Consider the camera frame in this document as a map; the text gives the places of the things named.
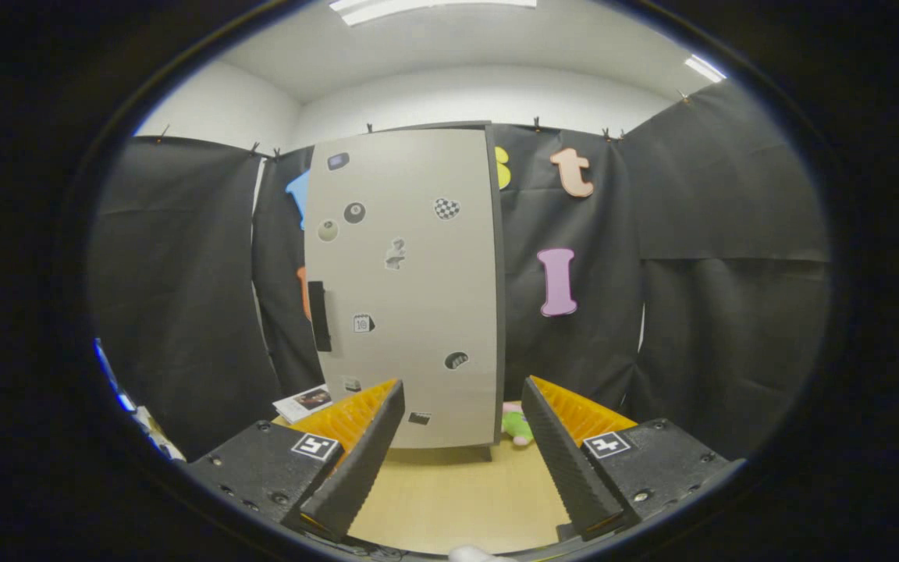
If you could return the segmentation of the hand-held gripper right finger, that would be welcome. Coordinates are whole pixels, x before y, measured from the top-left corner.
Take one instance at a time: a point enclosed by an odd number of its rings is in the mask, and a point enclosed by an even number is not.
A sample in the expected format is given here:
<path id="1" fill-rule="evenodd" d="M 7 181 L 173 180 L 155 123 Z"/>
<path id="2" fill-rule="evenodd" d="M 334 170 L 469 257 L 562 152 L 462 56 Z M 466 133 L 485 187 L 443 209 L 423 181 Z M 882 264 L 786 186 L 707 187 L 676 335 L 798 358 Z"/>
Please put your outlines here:
<path id="1" fill-rule="evenodd" d="M 664 515 L 743 464 L 667 418 L 634 422 L 539 377 L 525 379 L 521 406 L 581 539 Z"/>

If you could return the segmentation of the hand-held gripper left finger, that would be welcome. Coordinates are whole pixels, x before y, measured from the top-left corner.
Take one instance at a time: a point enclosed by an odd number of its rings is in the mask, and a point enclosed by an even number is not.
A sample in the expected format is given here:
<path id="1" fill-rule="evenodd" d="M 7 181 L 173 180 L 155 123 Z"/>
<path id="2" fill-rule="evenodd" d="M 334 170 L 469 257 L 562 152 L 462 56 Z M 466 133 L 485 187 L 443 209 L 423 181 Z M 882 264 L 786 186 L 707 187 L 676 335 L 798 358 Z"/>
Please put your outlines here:
<path id="1" fill-rule="evenodd" d="M 292 425 L 258 421 L 184 470 L 211 493 L 296 532 L 346 537 L 404 414 L 390 379 Z"/>

